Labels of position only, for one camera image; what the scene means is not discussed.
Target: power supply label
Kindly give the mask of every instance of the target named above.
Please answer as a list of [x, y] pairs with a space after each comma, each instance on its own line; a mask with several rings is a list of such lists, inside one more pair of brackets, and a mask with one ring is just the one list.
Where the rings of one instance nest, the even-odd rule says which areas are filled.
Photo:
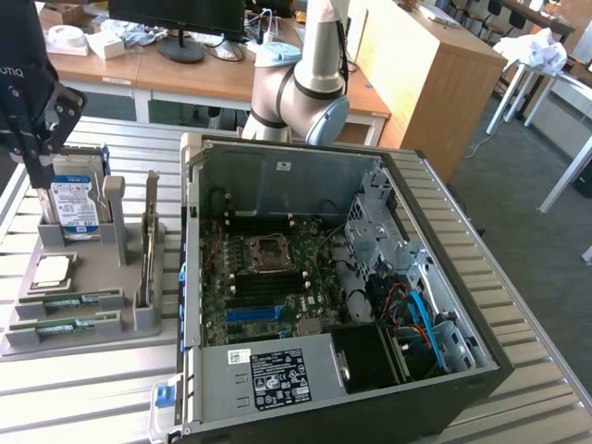
[[252, 354], [251, 373], [257, 410], [313, 399], [301, 349]]

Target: red cable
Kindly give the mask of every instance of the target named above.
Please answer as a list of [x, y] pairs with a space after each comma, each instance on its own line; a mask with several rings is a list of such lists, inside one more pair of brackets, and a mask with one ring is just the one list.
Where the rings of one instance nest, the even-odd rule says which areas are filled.
[[222, 241], [222, 227], [220, 226], [218, 221], [215, 219], [202, 219], [200, 221], [200, 224], [202, 224], [204, 222], [214, 222], [216, 224], [216, 226], [218, 227], [218, 240], [216, 242], [216, 246], [214, 247], [214, 250], [212, 250], [212, 252], [210, 253], [210, 256], [207, 258], [207, 261], [205, 261], [205, 264], [208, 265], [210, 263], [210, 261], [214, 258], [214, 255], [216, 254], [216, 250], [218, 249], [218, 247], [220, 246], [220, 242]]
[[395, 290], [396, 286], [397, 284], [393, 284], [390, 288], [390, 291], [388, 292], [387, 301], [385, 302], [385, 307], [382, 309], [382, 313], [380, 314], [380, 319], [383, 319], [385, 317], [385, 313], [387, 312], [387, 308], [389, 307], [390, 298], [392, 297], [392, 292]]
[[401, 282], [395, 282], [392, 284], [390, 291], [388, 292], [387, 301], [385, 302], [385, 307], [382, 309], [382, 313], [380, 314], [380, 319], [385, 317], [385, 313], [387, 312], [387, 307], [389, 307], [390, 298], [392, 297], [392, 292], [395, 290], [396, 287], [403, 287], [407, 290], [407, 286]]
[[419, 334], [422, 335], [422, 337], [424, 338], [424, 341], [427, 343], [427, 346], [430, 349], [432, 348], [432, 343], [429, 341], [429, 339], [427, 338], [427, 334], [424, 332], [424, 330], [422, 328], [420, 328], [419, 326], [417, 326], [415, 324], [409, 324], [409, 327], [417, 329], [417, 331], [419, 331]]

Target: desk leg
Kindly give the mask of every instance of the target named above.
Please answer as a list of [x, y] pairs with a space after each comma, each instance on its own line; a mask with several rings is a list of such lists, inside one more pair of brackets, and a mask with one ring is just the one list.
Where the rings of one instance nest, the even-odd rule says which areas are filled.
[[382, 135], [382, 129], [385, 128], [385, 119], [383, 117], [375, 117], [372, 120], [372, 125], [368, 128], [364, 145], [378, 146], [378, 141]]
[[136, 121], [138, 123], [150, 123], [150, 108], [148, 103], [152, 95], [150, 90], [134, 90], [133, 102], [136, 105]]
[[567, 170], [563, 173], [563, 176], [561, 176], [555, 187], [553, 187], [549, 196], [537, 208], [540, 213], [544, 215], [549, 211], [563, 190], [582, 172], [582, 169], [587, 165], [590, 158], [592, 158], [592, 137], [588, 139], [586, 145], [584, 145], [573, 162], [567, 167]]
[[584, 259], [588, 265], [592, 265], [592, 247], [588, 248], [586, 252], [582, 254], [582, 259]]
[[[567, 37], [570, 34], [563, 34], [561, 36], [561, 38], [559, 39], [559, 43], [561, 44], [565, 44], [565, 41], [567, 40]], [[530, 105], [530, 102], [533, 100], [533, 97], [535, 97], [535, 94], [538, 91], [538, 88], [540, 88], [540, 84], [543, 81], [543, 76], [540, 76], [538, 79], [536, 79], [535, 84], [533, 85], [533, 89], [530, 90], [530, 93], [528, 94], [528, 98], [526, 100], [524, 100], [524, 105], [522, 105], [522, 107], [520, 108], [520, 116], [524, 116], [524, 114], [526, 113], [526, 108]]]
[[535, 73], [533, 71], [530, 71], [528, 73], [528, 77], [526, 78], [526, 81], [524, 82], [523, 87], [518, 92], [518, 95], [514, 99], [514, 103], [510, 107], [510, 111], [508, 111], [503, 118], [504, 122], [508, 123], [508, 122], [510, 122], [510, 120], [512, 120], [512, 117], [514, 117], [514, 113], [516, 112], [516, 108], [518, 107], [518, 104], [522, 101], [522, 99], [524, 98], [524, 95], [526, 94], [526, 89], [528, 88], [528, 85], [530, 85], [530, 80], [533, 79], [534, 75], [535, 75]]
[[514, 74], [514, 78], [510, 82], [510, 86], [508, 87], [508, 90], [506, 91], [506, 93], [503, 94], [503, 97], [501, 98], [501, 102], [499, 102], [498, 109], [496, 109], [496, 114], [493, 115], [493, 118], [491, 119], [491, 122], [489, 122], [489, 126], [487, 127], [487, 129], [485, 131], [485, 133], [488, 136], [493, 134], [493, 130], [496, 128], [498, 120], [500, 120], [501, 113], [503, 113], [504, 108], [508, 105], [508, 103], [510, 102], [510, 99], [512, 99], [514, 91], [518, 87], [518, 83], [520, 83], [520, 79], [524, 75], [525, 69], [526, 69], [526, 66], [524, 64], [520, 64], [518, 66], [518, 69], [516, 69], [516, 73]]
[[557, 78], [556, 77], [553, 77], [553, 78], [551, 78], [549, 80], [549, 83], [547, 83], [547, 86], [545, 87], [545, 89], [543, 90], [543, 92], [540, 94], [540, 97], [538, 97], [538, 100], [536, 101], [535, 106], [533, 107], [532, 111], [528, 115], [528, 118], [524, 122], [524, 126], [525, 127], [529, 127], [530, 126], [530, 122], [533, 121], [533, 117], [537, 113], [538, 108], [545, 101], [545, 99], [547, 98], [547, 96], [551, 92], [551, 88], [553, 88], [553, 85], [555, 84], [556, 81], [557, 81]]

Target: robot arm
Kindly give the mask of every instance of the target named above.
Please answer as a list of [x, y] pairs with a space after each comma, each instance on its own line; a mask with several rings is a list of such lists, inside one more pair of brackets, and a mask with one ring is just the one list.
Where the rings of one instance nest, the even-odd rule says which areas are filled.
[[0, 0], [0, 11], [0, 146], [24, 162], [33, 188], [48, 189], [86, 99], [59, 83], [34, 2]]
[[348, 116], [347, 59], [339, 0], [308, 2], [300, 50], [263, 46], [255, 61], [252, 111], [242, 137], [285, 142], [290, 128], [312, 145], [334, 142]]

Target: wd hard drive label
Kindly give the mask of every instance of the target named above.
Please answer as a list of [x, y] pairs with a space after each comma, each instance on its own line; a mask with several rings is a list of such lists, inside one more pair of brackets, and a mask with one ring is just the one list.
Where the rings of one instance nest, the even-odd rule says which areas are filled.
[[55, 176], [51, 186], [60, 225], [71, 233], [91, 233], [99, 226], [88, 176]]

